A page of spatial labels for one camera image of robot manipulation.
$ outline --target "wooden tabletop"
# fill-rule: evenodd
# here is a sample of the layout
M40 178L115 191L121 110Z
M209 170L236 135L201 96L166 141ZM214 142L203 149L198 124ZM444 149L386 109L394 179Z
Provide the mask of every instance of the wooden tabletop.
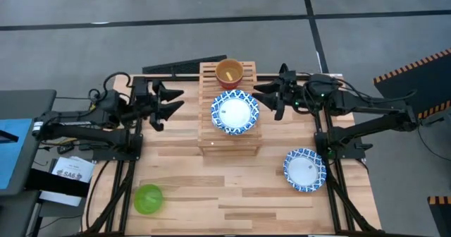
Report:
M125 84L126 78L117 76L114 89L128 94ZM283 160L289 151L315 150L316 129L310 115L286 107L283 120L274 121L274 112L260 104L263 146L257 156L203 157L197 147L199 83L164 84L168 89L184 90L180 99L185 104L165 122L162 132L145 122L131 199L139 186L151 183L162 189L165 200L151 215L139 214L131 200L126 235L334 233L326 185L314 193L301 193L283 176ZM348 114L334 117L333 122L348 127L354 118ZM93 180L103 164L96 165ZM353 159L342 160L342 165L351 201L370 224L380 228L366 169ZM111 162L97 184L89 212L91 224L110 199L115 170L116 162ZM338 197L337 201L346 229L342 203ZM113 229L118 229L121 206L122 201Z

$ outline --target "cup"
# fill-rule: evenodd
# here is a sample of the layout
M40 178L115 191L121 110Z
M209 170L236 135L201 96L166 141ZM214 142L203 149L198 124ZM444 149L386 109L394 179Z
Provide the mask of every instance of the cup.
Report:
M218 63L215 75L224 89L232 90L241 82L244 72L245 70L239 61L224 59Z

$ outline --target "wood grain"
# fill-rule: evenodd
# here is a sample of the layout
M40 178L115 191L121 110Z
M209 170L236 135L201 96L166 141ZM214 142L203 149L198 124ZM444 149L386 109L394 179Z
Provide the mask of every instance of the wood grain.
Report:
M236 90L254 92L257 83L257 67L254 61L241 62L244 68L242 82ZM261 147L261 129L257 122L254 127L242 135L227 135L214 127L211 122L211 103L224 89L216 80L215 70L218 63L200 63L199 68L199 112L198 145L204 156L255 156Z
M130 93L125 83L126 79L118 76L114 88ZM274 113L260 104L263 146L257 156L238 151L224 157L203 157L197 147L197 117L203 111L199 83L167 82L165 86L184 90L180 99L185 104L165 122L163 132L145 123L131 196L133 199L140 185L153 183L161 187L165 200L161 210L151 215L136 212L131 200L126 235L333 233L326 187L315 193L299 193L283 177L283 160L290 150L315 149L312 117L286 108L283 120L277 122ZM351 114L333 121L337 126L354 123ZM355 160L342 160L342 164L350 199L370 224L380 228L366 169ZM96 166L93 179L102 165ZM110 199L115 170L116 163L111 162L96 187L89 212L91 224ZM338 204L345 229L339 199ZM116 208L113 229L118 229L121 206L122 202Z

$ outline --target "blue and white plate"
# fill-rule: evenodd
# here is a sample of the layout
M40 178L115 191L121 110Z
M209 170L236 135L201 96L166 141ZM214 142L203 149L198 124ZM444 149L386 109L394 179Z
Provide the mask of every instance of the blue and white plate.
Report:
M213 125L229 135L241 135L259 118L259 104L242 90L225 91L211 105Z
M309 149L288 152L283 175L297 191L314 192L326 181L326 167L321 156Z

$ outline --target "gray floor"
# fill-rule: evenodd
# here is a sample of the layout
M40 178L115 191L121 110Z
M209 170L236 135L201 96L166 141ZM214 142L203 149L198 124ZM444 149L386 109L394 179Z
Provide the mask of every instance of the gray floor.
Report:
M311 0L315 13L429 11L450 9L450 1ZM0 26L287 14L306 14L304 0L0 0ZM375 96L373 77L444 50L451 41L451 16L317 24L329 71L343 73ZM0 31L0 90L54 88L59 96L84 97L115 71L139 73L143 66L219 54L254 60L260 73L276 72L282 62L319 72L307 20ZM54 108L86 107L85 102L59 100ZM357 122L371 117L355 115ZM440 123L421 132L437 153L451 157L449 127ZM388 131L364 142L375 145L367 157L383 229L438 236L426 198L451 195L451 163L428 153L417 133ZM57 154L39 151L37 161L52 157ZM78 224L78 219L61 220L39 236L72 234Z

